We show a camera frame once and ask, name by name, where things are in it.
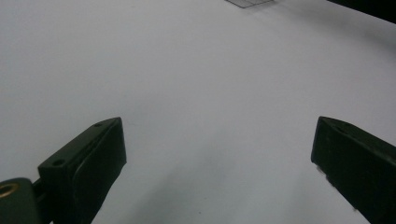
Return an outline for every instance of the transparent plastic sheet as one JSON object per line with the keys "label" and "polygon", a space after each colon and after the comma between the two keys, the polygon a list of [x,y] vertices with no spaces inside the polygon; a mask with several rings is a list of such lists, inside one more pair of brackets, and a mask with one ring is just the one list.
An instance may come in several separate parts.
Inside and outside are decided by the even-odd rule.
{"label": "transparent plastic sheet", "polygon": [[254,7],[256,5],[270,2],[273,0],[226,0],[226,1],[236,5],[238,7],[246,8],[246,7]]}

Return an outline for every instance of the brass insert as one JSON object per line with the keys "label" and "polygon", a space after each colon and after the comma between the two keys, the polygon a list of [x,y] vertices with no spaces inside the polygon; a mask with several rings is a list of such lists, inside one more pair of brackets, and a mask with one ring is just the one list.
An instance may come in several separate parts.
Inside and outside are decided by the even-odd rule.
{"label": "brass insert", "polygon": [[18,184],[16,183],[9,183],[0,186],[0,198],[7,197],[11,193],[15,192],[18,189]]}

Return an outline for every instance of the white surface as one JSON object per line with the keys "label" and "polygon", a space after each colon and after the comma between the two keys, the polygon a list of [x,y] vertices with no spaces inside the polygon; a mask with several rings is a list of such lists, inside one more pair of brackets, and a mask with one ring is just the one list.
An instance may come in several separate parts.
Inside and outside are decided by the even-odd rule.
{"label": "white surface", "polygon": [[396,25],[324,0],[0,3],[0,179],[121,116],[94,223],[368,223],[310,162],[318,116],[396,145]]}

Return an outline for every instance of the white table surface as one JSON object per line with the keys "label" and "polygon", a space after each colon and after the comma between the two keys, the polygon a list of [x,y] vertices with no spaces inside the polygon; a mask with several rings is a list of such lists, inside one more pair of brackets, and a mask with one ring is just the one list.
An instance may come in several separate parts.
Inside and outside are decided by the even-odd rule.
{"label": "white table surface", "polygon": [[318,116],[396,145],[396,25],[325,0],[0,2],[0,179],[122,117],[95,218],[364,224],[310,161]]}

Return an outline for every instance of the screw hole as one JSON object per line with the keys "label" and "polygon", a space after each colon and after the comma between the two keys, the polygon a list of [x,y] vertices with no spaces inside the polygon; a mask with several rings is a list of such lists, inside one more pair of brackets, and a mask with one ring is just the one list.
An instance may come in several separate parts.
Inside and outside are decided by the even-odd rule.
{"label": "screw hole", "polygon": [[0,198],[7,197],[15,190],[17,190],[17,188],[18,188],[18,184],[15,183],[0,186]]}
{"label": "screw hole", "polygon": [[60,166],[60,165],[62,165],[62,164],[64,164],[64,160],[57,160],[57,161],[55,161],[52,165],[54,165],[54,166]]}

